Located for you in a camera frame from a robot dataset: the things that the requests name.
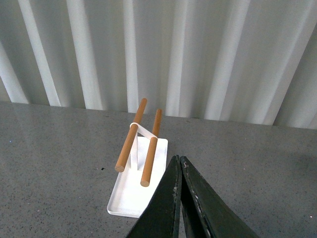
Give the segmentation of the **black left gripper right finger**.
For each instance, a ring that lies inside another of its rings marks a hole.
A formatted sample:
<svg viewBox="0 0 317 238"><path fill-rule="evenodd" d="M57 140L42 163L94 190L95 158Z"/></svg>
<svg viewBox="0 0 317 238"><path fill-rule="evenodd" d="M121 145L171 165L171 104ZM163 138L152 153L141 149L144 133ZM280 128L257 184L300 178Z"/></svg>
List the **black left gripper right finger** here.
<svg viewBox="0 0 317 238"><path fill-rule="evenodd" d="M220 198L185 156L182 167L182 214L188 238L257 238Z"/></svg>

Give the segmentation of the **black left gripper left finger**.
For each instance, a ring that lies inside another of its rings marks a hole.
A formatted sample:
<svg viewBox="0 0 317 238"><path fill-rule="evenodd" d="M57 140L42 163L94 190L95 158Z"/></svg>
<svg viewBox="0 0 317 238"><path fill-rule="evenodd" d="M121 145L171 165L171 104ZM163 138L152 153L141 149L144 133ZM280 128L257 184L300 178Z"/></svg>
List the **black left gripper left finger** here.
<svg viewBox="0 0 317 238"><path fill-rule="evenodd" d="M128 238L177 238L179 235L182 169L173 156L148 206L128 233Z"/></svg>

